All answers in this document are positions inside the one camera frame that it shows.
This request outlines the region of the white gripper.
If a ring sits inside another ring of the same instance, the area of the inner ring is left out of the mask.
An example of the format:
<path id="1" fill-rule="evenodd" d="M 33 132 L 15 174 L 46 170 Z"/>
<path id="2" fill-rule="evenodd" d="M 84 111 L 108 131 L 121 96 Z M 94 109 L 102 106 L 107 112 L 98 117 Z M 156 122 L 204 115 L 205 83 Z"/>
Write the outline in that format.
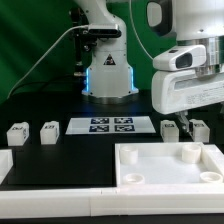
<path id="1" fill-rule="evenodd" d="M 194 119 L 186 110 L 224 101 L 224 71 L 198 77 L 194 70 L 158 71 L 152 79 L 152 106 L 161 114 L 176 113 L 182 128 L 194 136 Z"/>

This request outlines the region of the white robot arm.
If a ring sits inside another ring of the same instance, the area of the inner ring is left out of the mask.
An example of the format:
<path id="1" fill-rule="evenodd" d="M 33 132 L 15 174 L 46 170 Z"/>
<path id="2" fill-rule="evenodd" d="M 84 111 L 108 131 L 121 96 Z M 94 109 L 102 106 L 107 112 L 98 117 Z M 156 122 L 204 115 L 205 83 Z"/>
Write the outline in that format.
<path id="1" fill-rule="evenodd" d="M 132 0 L 73 0 L 87 17 L 85 47 L 92 50 L 82 94 L 99 103 L 118 102 L 138 94 L 133 68 L 127 59 L 128 35 L 136 31 L 108 10 L 113 3 Z M 186 113 L 224 103 L 224 0 L 141 0 L 148 27 L 159 37 L 173 37 L 176 45 L 151 59 L 153 108 Z"/>

